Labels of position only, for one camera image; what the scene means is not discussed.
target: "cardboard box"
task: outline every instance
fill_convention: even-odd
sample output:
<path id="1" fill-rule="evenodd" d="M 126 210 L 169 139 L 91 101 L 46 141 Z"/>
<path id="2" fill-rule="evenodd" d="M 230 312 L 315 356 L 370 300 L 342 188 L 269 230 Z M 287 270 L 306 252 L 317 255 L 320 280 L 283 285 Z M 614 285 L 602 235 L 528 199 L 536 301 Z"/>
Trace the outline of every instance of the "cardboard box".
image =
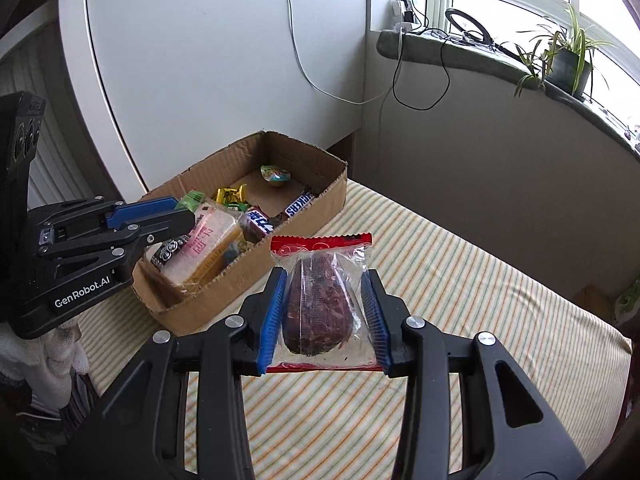
<path id="1" fill-rule="evenodd" d="M 286 168 L 291 181 L 280 188 L 269 186 L 260 175 L 264 164 Z M 310 144 L 276 132 L 258 132 L 194 164 L 141 200 L 167 195 L 180 200 L 191 189 L 213 196 L 220 187 L 242 183 L 247 183 L 248 201 L 269 216 L 283 211 L 309 186 L 316 198 L 274 234 L 312 236 L 344 206 L 347 167 L 339 158 Z M 174 306 L 167 304 L 140 263 L 133 272 L 133 288 L 152 316 L 176 335 L 196 332 L 273 267 L 271 236 L 242 254 L 196 296 Z"/>

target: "black flower pot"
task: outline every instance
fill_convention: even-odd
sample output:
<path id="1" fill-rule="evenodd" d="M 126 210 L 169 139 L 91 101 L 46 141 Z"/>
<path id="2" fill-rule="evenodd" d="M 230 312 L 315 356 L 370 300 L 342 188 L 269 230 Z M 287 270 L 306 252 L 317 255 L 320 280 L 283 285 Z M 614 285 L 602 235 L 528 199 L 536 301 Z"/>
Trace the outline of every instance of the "black flower pot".
<path id="1" fill-rule="evenodd" d="M 546 79 L 559 89 L 571 94 L 574 89 L 575 73 L 578 69 L 578 60 L 580 58 L 570 50 L 562 48 L 554 56 L 551 64 L 551 73 Z M 582 93 L 584 92 L 587 81 L 591 75 L 591 63 L 584 61 L 584 69 L 578 80 L 578 88 L 575 89 L 574 97 L 580 101 L 584 101 Z"/>

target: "white cloth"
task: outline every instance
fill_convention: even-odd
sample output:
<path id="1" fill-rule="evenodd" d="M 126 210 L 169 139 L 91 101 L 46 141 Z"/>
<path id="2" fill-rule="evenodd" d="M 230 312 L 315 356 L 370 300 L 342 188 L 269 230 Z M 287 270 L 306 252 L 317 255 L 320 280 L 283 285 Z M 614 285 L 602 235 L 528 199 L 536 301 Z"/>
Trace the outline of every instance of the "white cloth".
<path id="1" fill-rule="evenodd" d="M 0 374 L 10 381 L 26 380 L 44 404 L 63 408 L 71 396 L 71 368 L 79 374 L 89 371 L 79 337 L 75 319 L 33 340 L 20 339 L 8 323 L 0 323 Z"/>

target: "silver screw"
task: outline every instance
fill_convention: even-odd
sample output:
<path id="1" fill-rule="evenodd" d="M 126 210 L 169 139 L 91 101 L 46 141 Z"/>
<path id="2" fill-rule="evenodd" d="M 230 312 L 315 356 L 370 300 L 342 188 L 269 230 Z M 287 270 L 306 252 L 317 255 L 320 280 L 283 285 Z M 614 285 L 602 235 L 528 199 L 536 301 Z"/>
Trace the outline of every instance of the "silver screw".
<path id="1" fill-rule="evenodd" d="M 168 330 L 158 330 L 153 336 L 154 343 L 158 343 L 160 345 L 162 343 L 166 343 L 169 339 L 171 339 L 171 334 Z"/>
<path id="2" fill-rule="evenodd" d="M 406 319 L 406 323 L 411 328 L 422 328 L 426 324 L 426 321 L 418 316 L 409 316 Z"/>
<path id="3" fill-rule="evenodd" d="M 481 332 L 478 334 L 478 341 L 483 345 L 491 346 L 495 344 L 495 335 L 491 332 Z"/>
<path id="4" fill-rule="evenodd" d="M 244 325 L 244 318 L 242 316 L 229 316 L 225 319 L 225 325 L 229 328 L 240 328 Z"/>

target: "packaged bread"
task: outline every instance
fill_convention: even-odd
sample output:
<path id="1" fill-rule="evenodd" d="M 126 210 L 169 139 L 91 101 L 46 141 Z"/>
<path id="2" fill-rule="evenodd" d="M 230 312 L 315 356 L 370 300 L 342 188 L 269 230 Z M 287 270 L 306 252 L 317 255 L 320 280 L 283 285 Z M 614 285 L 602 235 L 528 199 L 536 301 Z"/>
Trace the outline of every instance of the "packaged bread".
<path id="1" fill-rule="evenodd" d="M 170 301 L 196 294 L 234 259 L 244 244 L 238 221 L 205 200 L 194 211 L 196 223 L 188 235 L 149 247 L 143 269 L 168 290 Z"/>

